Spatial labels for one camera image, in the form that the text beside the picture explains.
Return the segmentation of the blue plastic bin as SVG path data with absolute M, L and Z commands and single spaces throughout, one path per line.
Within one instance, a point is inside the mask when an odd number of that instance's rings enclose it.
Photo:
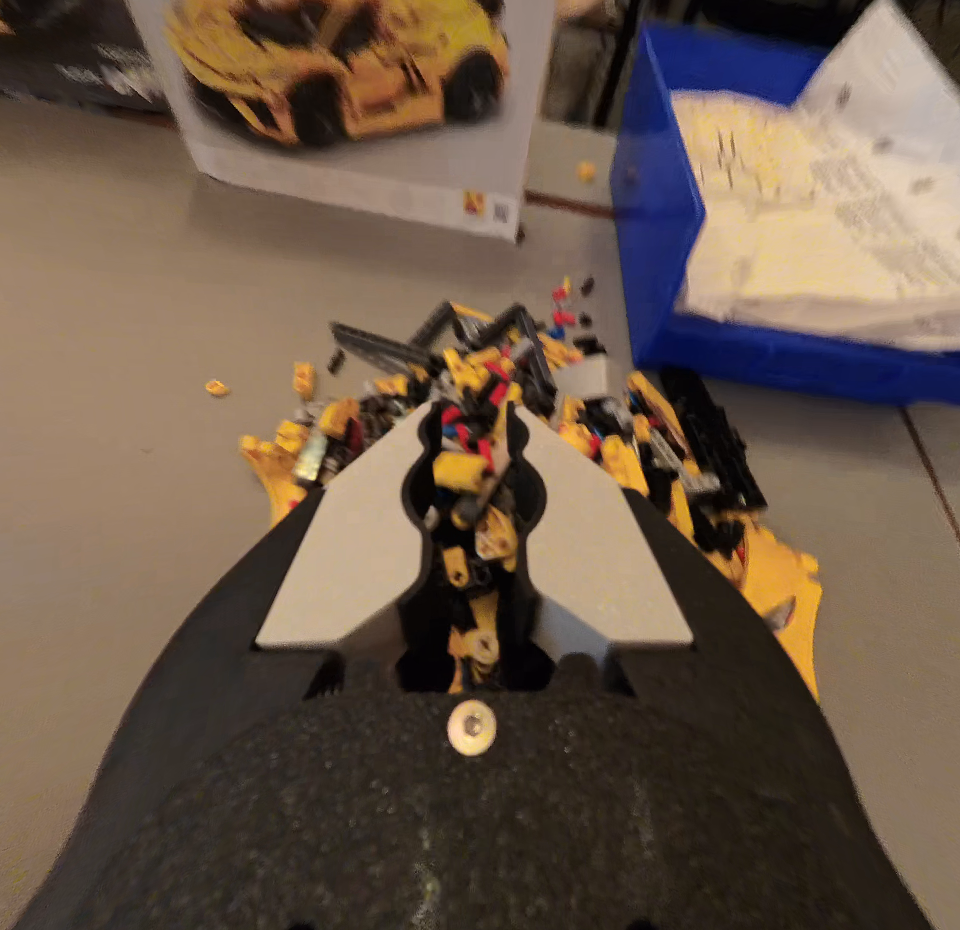
M 693 26 L 640 32 L 609 176 L 632 360 L 640 369 L 689 369 L 806 396 L 958 406 L 957 352 L 935 356 L 675 312 L 706 211 L 672 92 L 730 91 L 788 106 L 825 57 L 819 48 Z

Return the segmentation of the pile of toy bricks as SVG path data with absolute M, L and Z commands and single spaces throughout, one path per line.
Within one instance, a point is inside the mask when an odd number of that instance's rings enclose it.
M 442 583 L 457 597 L 446 627 L 440 688 L 503 684 L 504 643 L 495 636 L 506 583 L 517 564 L 515 498 L 506 464 L 510 408 L 534 411 L 546 395 L 532 356 L 552 374 L 587 369 L 605 356 L 595 336 L 565 341 L 575 315 L 570 280 L 554 293 L 556 326 L 531 315 L 509 321 L 446 301 L 400 348 L 432 353 L 431 364 L 403 361 L 382 337 L 332 325 L 343 341 L 328 364 L 336 375 L 348 353 L 397 372 L 369 382 L 360 400 L 300 400 L 274 440 L 242 437 L 241 455 L 260 481 L 275 528 L 315 488 L 326 488 L 415 409 L 438 400 L 442 448 L 435 465 L 438 503 L 426 515 Z M 750 469 L 747 446 L 694 372 L 661 372 L 657 389 L 642 372 L 627 378 L 623 399 L 555 395 L 559 436 L 618 485 L 649 500 L 738 590 L 774 633 L 814 700 L 814 633 L 822 600 L 819 564 L 764 528 L 767 503 Z

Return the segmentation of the folded white instruction sheets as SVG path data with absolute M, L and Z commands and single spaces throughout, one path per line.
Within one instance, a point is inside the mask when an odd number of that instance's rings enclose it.
M 791 105 L 693 90 L 671 105 L 705 210 L 681 311 L 958 352 L 958 87 L 895 0 Z

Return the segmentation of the dark toy car box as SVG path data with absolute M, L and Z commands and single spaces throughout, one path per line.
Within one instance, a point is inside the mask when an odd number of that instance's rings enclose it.
M 1 0 L 1 92 L 168 116 L 126 0 Z

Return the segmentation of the grey desk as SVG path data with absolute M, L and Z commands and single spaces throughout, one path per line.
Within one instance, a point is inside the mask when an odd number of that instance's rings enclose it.
M 2 928 L 52 870 L 139 685 L 266 533 L 238 451 L 329 324 L 399 339 L 452 300 L 541 319 L 569 276 L 613 378 L 613 219 L 561 198 L 599 134 L 546 126 L 518 245 L 219 184 L 173 128 L 2 101 Z M 215 399 L 210 380 L 231 389 Z M 958 408 L 708 380 L 768 525 L 820 563 L 822 709 L 930 921 L 958 928 Z

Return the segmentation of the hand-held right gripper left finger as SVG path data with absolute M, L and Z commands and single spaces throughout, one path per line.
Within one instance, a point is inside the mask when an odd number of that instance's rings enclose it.
M 404 607 L 432 563 L 426 516 L 441 405 L 416 408 L 321 492 L 317 509 L 255 637 L 260 652 L 333 652 L 395 663 Z

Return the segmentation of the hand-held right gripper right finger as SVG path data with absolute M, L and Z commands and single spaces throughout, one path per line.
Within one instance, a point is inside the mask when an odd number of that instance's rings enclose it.
M 568 656 L 600 668 L 693 648 L 694 634 L 624 490 L 526 408 L 510 411 L 517 530 L 510 687 L 545 688 Z

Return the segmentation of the white booklet yellow car picture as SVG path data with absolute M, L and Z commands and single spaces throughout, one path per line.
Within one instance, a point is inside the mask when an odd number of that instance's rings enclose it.
M 515 242 L 558 0 L 126 0 L 197 169 Z

